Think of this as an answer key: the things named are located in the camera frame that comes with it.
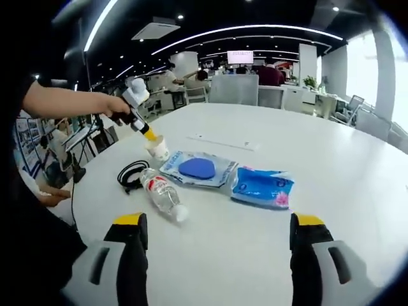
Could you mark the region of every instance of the plastic water bottle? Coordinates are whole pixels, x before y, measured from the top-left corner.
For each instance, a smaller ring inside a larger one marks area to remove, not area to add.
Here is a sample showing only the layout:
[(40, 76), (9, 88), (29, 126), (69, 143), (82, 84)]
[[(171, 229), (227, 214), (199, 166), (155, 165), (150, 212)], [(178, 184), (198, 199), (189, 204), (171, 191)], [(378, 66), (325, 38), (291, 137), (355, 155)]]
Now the plastic water bottle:
[(140, 174), (140, 182), (160, 211), (177, 222), (187, 219), (188, 210), (180, 204), (176, 190), (157, 170), (144, 169)]

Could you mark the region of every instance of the ceiling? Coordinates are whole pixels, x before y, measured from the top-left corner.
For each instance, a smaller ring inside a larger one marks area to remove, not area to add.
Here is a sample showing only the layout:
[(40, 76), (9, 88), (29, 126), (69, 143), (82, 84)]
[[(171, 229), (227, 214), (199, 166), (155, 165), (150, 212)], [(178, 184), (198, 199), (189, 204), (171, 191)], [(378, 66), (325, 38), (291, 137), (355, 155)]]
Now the ceiling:
[[(98, 5), (93, 2), (85, 11), (82, 30), (76, 31), (82, 33), (82, 37), (76, 37), (74, 45), (85, 45), (96, 19), (109, 1), (97, 2)], [(333, 6), (338, 6), (339, 11), (333, 11)], [(121, 78), (126, 75), (141, 75), (161, 67), (172, 54), (184, 50), (197, 52), (199, 58), (227, 50), (298, 52), (299, 42), (302, 42), (314, 43), (318, 55), (323, 55), (346, 44), (346, 40), (340, 41), (307, 31), (270, 27), (209, 34), (178, 44), (156, 55), (151, 54), (196, 34), (253, 24), (308, 27), (348, 39), (368, 29), (366, 9), (365, 1), (361, 0), (118, 0), (103, 21), (87, 52), (91, 83), (113, 79), (131, 65), (134, 67)], [(184, 18), (179, 20), (178, 15), (183, 15)], [(158, 40), (131, 40), (153, 17), (170, 18), (180, 29)], [(300, 38), (303, 41), (284, 37)], [(296, 59), (297, 56), (279, 52), (256, 52), (256, 55), (291, 59)], [(61, 67), (58, 67), (56, 65), (55, 70), (60, 69), (58, 74), (61, 74)], [(80, 74), (78, 79), (83, 80), (86, 71), (82, 69)]]

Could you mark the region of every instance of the person in white shirt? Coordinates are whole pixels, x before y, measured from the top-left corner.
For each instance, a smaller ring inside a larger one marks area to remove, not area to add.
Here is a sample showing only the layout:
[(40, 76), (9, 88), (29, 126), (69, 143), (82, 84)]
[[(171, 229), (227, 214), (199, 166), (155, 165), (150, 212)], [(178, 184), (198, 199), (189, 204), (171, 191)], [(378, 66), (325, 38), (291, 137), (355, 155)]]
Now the person in white shirt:
[(62, 219), (69, 225), (73, 225), (71, 215), (70, 198), (68, 190), (57, 189), (47, 184), (39, 186), (36, 180), (19, 166), (18, 172), (24, 184), (30, 189), (40, 203), (49, 209), (51, 213)]
[(210, 84), (205, 80), (208, 78), (208, 73), (204, 70), (195, 71), (184, 76), (184, 86), (187, 89), (195, 89), (204, 87), (207, 93), (210, 92)]
[(179, 91), (180, 86), (183, 85), (184, 82), (182, 80), (178, 80), (176, 76), (174, 75), (174, 69), (176, 65), (174, 63), (170, 62), (169, 63), (169, 68), (168, 70), (164, 73), (166, 77), (166, 87), (169, 91)]

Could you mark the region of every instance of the pink flower print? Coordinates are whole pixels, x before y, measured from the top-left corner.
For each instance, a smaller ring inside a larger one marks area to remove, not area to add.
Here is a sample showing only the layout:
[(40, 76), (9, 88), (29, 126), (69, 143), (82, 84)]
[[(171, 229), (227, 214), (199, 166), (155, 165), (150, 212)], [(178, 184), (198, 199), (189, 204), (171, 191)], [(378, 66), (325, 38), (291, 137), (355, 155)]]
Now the pink flower print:
[(281, 207), (289, 206), (289, 196), (286, 193), (284, 193), (283, 191), (281, 191), (276, 196), (275, 203), (276, 203), (276, 205), (281, 206)]

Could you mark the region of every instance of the monitor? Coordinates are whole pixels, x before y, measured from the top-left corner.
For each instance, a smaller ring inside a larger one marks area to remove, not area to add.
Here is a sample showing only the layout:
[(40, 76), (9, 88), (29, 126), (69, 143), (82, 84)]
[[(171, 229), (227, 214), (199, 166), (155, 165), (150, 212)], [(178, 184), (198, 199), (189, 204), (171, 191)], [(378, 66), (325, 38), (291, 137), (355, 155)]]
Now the monitor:
[(253, 51), (228, 51), (228, 64), (253, 64)]

